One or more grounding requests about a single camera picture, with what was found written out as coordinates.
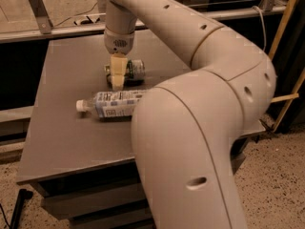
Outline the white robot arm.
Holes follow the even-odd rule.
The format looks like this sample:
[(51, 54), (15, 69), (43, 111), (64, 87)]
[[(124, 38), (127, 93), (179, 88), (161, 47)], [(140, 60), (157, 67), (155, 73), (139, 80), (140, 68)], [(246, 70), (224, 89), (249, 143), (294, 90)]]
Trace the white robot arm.
[(132, 149), (157, 229), (248, 229), (233, 143), (268, 109), (275, 68), (257, 45), (174, 0), (106, 0), (105, 45), (142, 21), (188, 67), (148, 90)]

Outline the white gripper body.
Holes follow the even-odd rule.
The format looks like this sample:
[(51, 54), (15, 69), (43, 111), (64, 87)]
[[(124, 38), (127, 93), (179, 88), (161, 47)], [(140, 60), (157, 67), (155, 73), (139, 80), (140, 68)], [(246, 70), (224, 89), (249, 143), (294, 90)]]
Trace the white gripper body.
[(133, 40), (134, 33), (118, 34), (109, 29), (104, 30), (104, 43), (110, 54), (123, 53), (127, 55), (132, 50)]

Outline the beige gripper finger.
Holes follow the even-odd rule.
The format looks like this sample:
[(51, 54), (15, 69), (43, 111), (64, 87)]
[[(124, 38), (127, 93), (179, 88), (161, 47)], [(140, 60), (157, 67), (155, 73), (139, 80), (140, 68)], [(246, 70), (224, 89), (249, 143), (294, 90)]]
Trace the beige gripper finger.
[(128, 58), (123, 53), (114, 53), (111, 56), (111, 80), (114, 91), (122, 91), (125, 81), (125, 73)]

